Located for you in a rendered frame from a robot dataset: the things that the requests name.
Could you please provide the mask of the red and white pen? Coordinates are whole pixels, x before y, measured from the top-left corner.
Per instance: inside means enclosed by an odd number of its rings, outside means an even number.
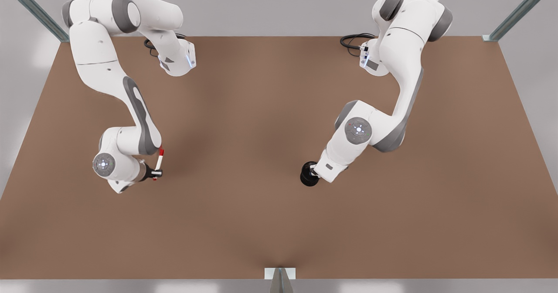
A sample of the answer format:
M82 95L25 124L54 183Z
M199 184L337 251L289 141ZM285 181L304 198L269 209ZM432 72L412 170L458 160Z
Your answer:
M157 164L155 166L155 170L161 170L161 164L162 164L162 158L164 156L164 152L165 152L165 150L162 147L159 148L159 157L158 157L158 160L157 160Z

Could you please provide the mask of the silver frame post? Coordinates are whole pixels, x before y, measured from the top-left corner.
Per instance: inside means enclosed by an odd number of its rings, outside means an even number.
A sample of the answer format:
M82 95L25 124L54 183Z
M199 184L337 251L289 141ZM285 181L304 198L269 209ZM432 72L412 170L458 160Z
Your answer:
M295 268L265 268L264 279L270 279L269 293L294 293L291 280L296 279Z
M500 41L541 0L523 0L517 7L492 31L490 34L482 35L483 41Z
M59 41L69 42L66 31L52 19L52 17L44 11L44 9L36 3L35 0L17 0L24 6L50 33L52 33Z

